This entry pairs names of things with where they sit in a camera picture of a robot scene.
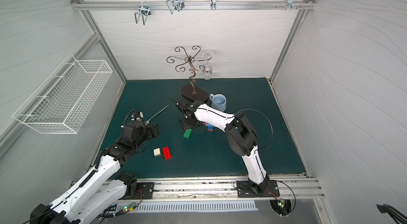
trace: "blue mug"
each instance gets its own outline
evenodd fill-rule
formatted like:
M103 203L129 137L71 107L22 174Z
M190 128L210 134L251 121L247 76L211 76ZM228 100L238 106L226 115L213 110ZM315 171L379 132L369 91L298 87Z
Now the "blue mug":
M226 97L222 94L209 94L209 99L212 101L210 107L224 112L226 110Z

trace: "white wire basket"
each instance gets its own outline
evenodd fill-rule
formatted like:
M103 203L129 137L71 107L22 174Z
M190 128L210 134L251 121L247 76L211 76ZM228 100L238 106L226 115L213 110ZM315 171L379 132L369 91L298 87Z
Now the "white wire basket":
M111 74L105 60L77 60L70 54L13 118L39 133L77 134Z

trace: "teal mat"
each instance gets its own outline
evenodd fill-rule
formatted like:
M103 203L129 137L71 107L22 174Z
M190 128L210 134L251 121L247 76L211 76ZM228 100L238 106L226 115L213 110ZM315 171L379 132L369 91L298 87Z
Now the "teal mat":
M123 119L131 109L143 112L144 120L170 105L151 120L158 124L160 135L146 141L146 151L136 154L120 172L128 172L138 178L234 176L247 175L240 156L227 142L225 133L218 128L208 131L206 126L192 130L189 139L183 137L179 120L182 113L169 98L181 98L182 86L187 79L131 80L127 81L101 149L110 146L120 135ZM226 113L235 114L241 109L255 109L265 114L272 123L274 134L263 115L254 111L243 111L258 134L259 155L263 167L269 174L299 174L305 172L297 149L265 78L197 79L197 87L208 93L226 96ZM162 148L168 146L172 158L164 159ZM161 155L153 150L160 148Z

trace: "black mounting plate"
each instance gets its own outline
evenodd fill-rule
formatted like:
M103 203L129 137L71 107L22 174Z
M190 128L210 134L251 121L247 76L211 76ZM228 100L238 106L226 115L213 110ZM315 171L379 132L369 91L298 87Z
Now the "black mounting plate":
M143 199L151 199L153 197L154 182L138 182L137 190L141 190L143 194ZM141 194L137 193L134 199L140 199Z
M192 94L192 92L193 88L191 84L184 85L181 89L181 94L193 101L199 100L205 102L209 97L209 94L206 91L198 87L195 87L196 94Z
M235 186L237 189L237 196L238 197L274 197L272 194L269 194L269 191L271 191L276 197L280 196L280 192L278 191L278 186L277 182L270 180L269 184L267 185L266 189L263 191L263 193L260 194L260 196L256 196L252 192L251 185L249 181L236 181Z

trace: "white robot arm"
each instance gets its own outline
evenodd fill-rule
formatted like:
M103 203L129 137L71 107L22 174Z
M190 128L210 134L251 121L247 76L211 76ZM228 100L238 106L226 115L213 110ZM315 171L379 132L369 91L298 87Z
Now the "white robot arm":
M218 111L206 104L201 104L200 106L198 106L197 110L195 111L195 117L201 122L207 122L214 125L223 132L225 132L226 126L228 124L232 124L233 120L235 119L234 115ZM236 148L236 145L231 145L231 147L233 147L232 150L235 151L234 148ZM239 155L241 155L243 152L239 151L239 147L236 150L239 152ZM257 144L253 145L248 155L241 156L246 165L247 172L249 173L249 179L254 183L260 185L265 179L267 173L266 170L264 170L263 165L261 164L261 160L258 155Z
M141 189L137 186L137 178L127 173L121 173L107 189L95 194L136 154L144 141L158 136L157 124L147 127L137 111L132 110L129 115L131 113L135 114L134 120L124 124L122 135L112 146L99 153L94 167L48 206L38 205L31 212L30 224L88 224L115 200L135 198Z
M230 148L242 156L249 174L252 192L260 195L266 190L269 177L258 155L257 132L244 114L226 114L201 101L191 103L185 98L177 102L177 108L184 115L180 120L183 130L195 128L207 122L224 131Z

